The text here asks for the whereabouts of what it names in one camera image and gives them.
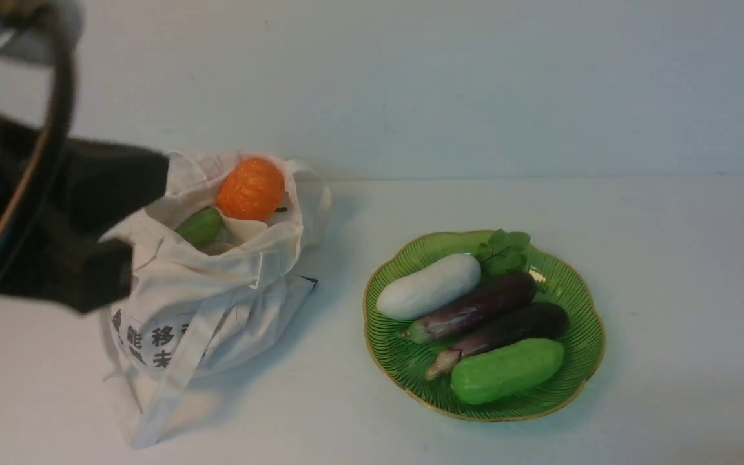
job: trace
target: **gold rim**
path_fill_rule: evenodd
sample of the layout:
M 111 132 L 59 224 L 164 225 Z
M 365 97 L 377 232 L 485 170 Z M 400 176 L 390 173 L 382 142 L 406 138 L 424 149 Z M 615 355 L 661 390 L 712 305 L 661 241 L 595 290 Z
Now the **gold rim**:
M 475 423 L 504 423 L 504 422 L 510 422 L 510 421 L 525 421 L 525 420 L 533 420 L 533 419 L 536 419 L 536 418 L 541 418 L 543 416 L 547 416 L 549 414 L 552 414 L 556 410 L 563 409 L 564 407 L 567 406 L 567 404 L 569 404 L 573 400 L 575 400 L 575 398 L 578 397 L 579 394 L 581 393 L 582 389 L 584 389 L 584 386 L 587 384 L 588 380 L 590 380 L 590 378 L 594 374 L 596 374 L 596 370 L 599 369 L 599 366 L 602 364 L 602 360 L 605 359 L 604 358 L 605 357 L 604 356 L 605 355 L 604 353 L 605 353 L 605 351 L 607 350 L 607 347 L 608 347 L 608 335 L 607 335 L 607 333 L 605 333 L 605 327 L 604 327 L 605 325 L 604 325 L 604 323 L 602 323 L 602 317 L 600 317 L 599 316 L 599 313 L 596 311 L 596 305 L 594 304 L 594 301 L 593 301 L 593 294 L 590 292 L 590 288 L 587 286 L 587 282 L 585 282 L 585 280 L 581 276 L 581 274 L 579 274 L 579 272 L 576 271 L 575 268 L 571 267 L 571 265 L 569 263 L 562 261 L 559 257 L 557 257 L 555 255 L 546 253 L 546 251 L 541 251 L 539 249 L 536 249 L 541 254 L 546 255 L 546 256 L 549 256 L 550 258 L 552 258 L 554 260 L 558 260 L 559 262 L 563 263 L 567 268 L 569 268 L 571 271 L 573 271 L 573 273 L 575 273 L 576 276 L 579 277 L 579 280 L 581 281 L 582 285 L 584 285 L 584 288 L 587 289 L 587 295 L 588 295 L 588 297 L 590 297 L 590 309 L 593 311 L 593 314 L 596 315 L 596 320 L 599 321 L 599 328 L 602 330 L 602 353 L 599 355 L 599 361 L 596 362 L 596 365 L 593 367 L 593 370 L 590 371 L 590 374 L 588 374 L 588 376 L 585 377 L 584 380 L 582 380 L 581 384 L 579 384 L 579 387 L 576 388 L 575 392 L 572 395 L 570 395 L 570 397 L 568 397 L 566 400 L 564 400 L 564 402 L 558 404 L 558 406 L 555 406 L 552 409 L 545 410 L 545 411 L 543 411 L 541 413 L 534 414 L 534 415 L 506 416 L 506 417 L 501 417 L 501 418 L 473 418 L 473 417 L 470 417 L 470 416 L 464 416 L 464 415 L 454 414 L 452 412 L 446 411 L 445 409 L 440 409 L 437 406 L 434 406 L 433 404 L 430 404 L 428 401 L 423 400 L 421 397 L 419 397 L 418 395 L 416 395 L 414 392 L 410 391 L 410 389 L 405 388 L 404 385 L 402 385 L 401 383 L 398 382 L 398 380 L 395 380 L 395 378 L 393 378 L 389 374 L 389 371 L 386 371 L 383 367 L 381 367 L 380 362 L 378 361 L 378 358 L 375 356 L 374 351 L 372 351 L 372 345 L 369 343 L 369 318 L 366 316 L 366 295 L 369 294 L 369 286 L 372 285 L 372 279 L 375 279 L 375 276 L 377 276 L 377 274 L 380 273 L 380 271 L 383 270 L 383 268 L 386 267 L 386 265 L 389 265 L 389 263 L 394 262 L 395 259 L 399 255 L 401 255 L 401 253 L 403 253 L 404 250 L 406 250 L 407 247 L 411 246 L 411 244 L 414 244 L 415 242 L 421 241 L 421 240 L 423 240 L 425 238 L 430 238 L 430 236 L 439 236 L 439 235 L 447 235 L 447 234 L 452 234 L 452 235 L 455 235 L 455 236 L 464 236 L 464 235 L 467 235 L 467 234 L 475 234 L 475 233 L 479 233 L 479 232 L 480 233 L 481 232 L 482 233 L 492 233 L 493 230 L 492 229 L 478 229 L 478 230 L 475 230 L 475 231 L 467 231 L 467 232 L 449 232 L 449 233 L 448 232 L 447 233 L 446 232 L 445 233 L 444 232 L 431 232 L 429 234 L 425 234 L 423 236 L 420 236 L 420 238 L 415 238 L 412 241 L 407 242 L 407 244 L 405 246 L 401 247 L 401 250 L 398 250 L 398 252 L 395 253 L 395 255 L 392 257 L 392 259 L 390 259 L 389 261 L 384 262 L 383 265 L 381 265 L 380 267 L 378 267 L 378 269 L 375 270 L 374 273 L 372 273 L 372 276 L 369 277 L 369 281 L 366 282 L 366 290 L 364 291 L 364 308 L 363 308 L 363 310 L 364 310 L 364 339 L 366 339 L 366 350 L 369 351 L 369 356 L 372 357 L 372 360 L 375 361 L 375 365 L 378 367 L 378 370 L 381 370 L 381 373 L 385 374 L 385 376 L 388 377 L 389 380 L 392 383 L 395 383 L 395 385 L 398 386 L 398 388 L 400 388 L 401 391 L 406 392 L 411 398 L 413 398 L 414 400 L 417 400 L 419 404 L 422 404 L 422 406 L 425 406 L 426 408 L 428 408 L 430 410 L 433 410 L 433 411 L 436 411 L 436 412 L 438 412 L 440 414 L 443 414 L 443 415 L 446 415 L 446 416 L 449 416 L 449 417 L 452 417 L 452 418 L 456 418 L 458 420 L 472 421 L 472 422 L 475 422 Z

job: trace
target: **green cucumber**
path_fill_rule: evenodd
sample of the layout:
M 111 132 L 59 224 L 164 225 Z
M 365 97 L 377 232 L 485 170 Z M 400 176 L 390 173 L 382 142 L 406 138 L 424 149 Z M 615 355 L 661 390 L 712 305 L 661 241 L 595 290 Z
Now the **green cucumber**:
M 563 359 L 564 346 L 558 342 L 524 339 L 458 362 L 452 392 L 465 404 L 486 404 L 546 382 Z
M 212 245 L 221 228 L 220 213 L 213 207 L 206 207 L 183 221 L 175 232 L 195 248 L 202 249 Z

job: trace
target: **table surface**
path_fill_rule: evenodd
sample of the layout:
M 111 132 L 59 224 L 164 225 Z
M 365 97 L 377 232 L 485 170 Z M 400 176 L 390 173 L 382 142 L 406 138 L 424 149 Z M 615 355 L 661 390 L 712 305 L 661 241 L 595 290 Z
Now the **table surface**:
M 0 298 L 0 463 L 744 462 L 744 176 L 344 182 L 282 340 L 199 380 L 134 451 L 104 403 L 94 316 Z M 608 333 L 585 391 L 539 420 L 432 412 L 367 353 L 369 276 L 425 233 L 522 229 L 573 265 Z M 141 396 L 151 383 L 143 383 Z

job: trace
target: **purple eggplant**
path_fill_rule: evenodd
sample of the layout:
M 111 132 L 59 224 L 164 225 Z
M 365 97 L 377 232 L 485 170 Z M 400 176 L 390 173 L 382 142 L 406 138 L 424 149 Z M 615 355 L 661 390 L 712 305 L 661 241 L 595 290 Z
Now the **purple eggplant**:
M 535 280 L 528 273 L 505 274 L 413 321 L 402 336 L 423 344 L 463 335 L 526 306 L 532 302 L 536 290 Z
M 556 304 L 532 304 L 485 324 L 438 355 L 425 377 L 434 380 L 451 373 L 455 364 L 485 351 L 516 344 L 523 339 L 558 339 L 570 328 L 567 312 Z

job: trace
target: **tote bag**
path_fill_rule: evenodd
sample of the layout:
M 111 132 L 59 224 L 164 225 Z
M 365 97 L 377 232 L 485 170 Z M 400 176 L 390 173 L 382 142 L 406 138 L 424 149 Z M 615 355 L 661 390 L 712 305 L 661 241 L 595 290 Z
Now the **tote bag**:
M 134 245 L 130 296 L 101 314 L 109 403 L 134 448 L 156 443 L 192 378 L 236 367 L 271 347 L 313 288 L 290 273 L 305 247 L 320 241 L 331 193 L 307 164 L 262 153 L 171 154 L 166 194 L 106 236 Z M 284 211 L 268 223 L 224 218 L 219 242 L 199 251 L 174 228 L 214 204 L 239 162 L 260 157 L 284 175 Z M 315 181 L 302 195 L 298 180 Z M 141 408 L 121 364 L 157 380 Z

